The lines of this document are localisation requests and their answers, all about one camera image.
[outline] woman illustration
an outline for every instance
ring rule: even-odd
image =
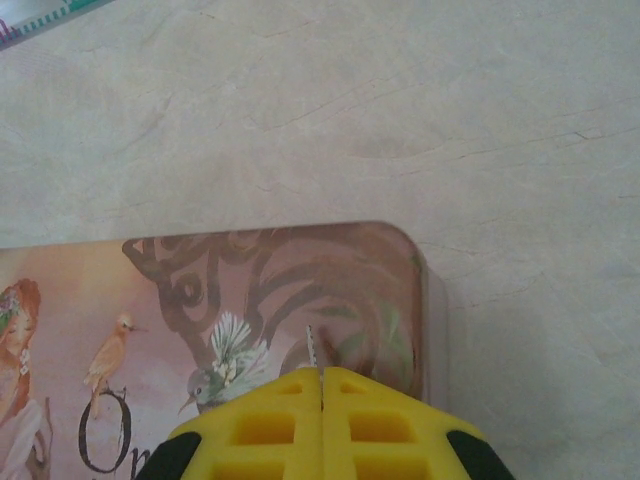
[[[32,478],[28,461],[43,416],[29,394],[29,347],[39,309],[40,291],[32,280],[22,279],[0,294],[0,480]]]

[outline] red hair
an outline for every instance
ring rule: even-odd
[[[18,296],[20,307],[33,319],[38,319],[40,312],[40,289],[38,284],[28,278],[18,280],[16,283],[4,289],[3,294],[14,290]]]

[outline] small bird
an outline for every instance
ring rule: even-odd
[[[93,418],[100,415],[99,398],[105,384],[113,375],[125,356],[125,345],[129,332],[144,331],[133,326],[133,318],[128,313],[121,313],[116,318],[116,326],[111,335],[104,341],[93,361],[89,366],[89,372],[84,377],[84,384],[91,385],[91,414]]]
[[[199,412],[221,405],[267,383],[267,342],[247,344],[251,328],[229,312],[222,314],[211,334],[215,360],[211,366],[198,368],[189,376],[189,398],[178,413],[196,403]]]

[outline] white table surface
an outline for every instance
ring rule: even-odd
[[[1,246],[390,221],[517,478],[638,478],[637,0],[116,0],[0,85]]]

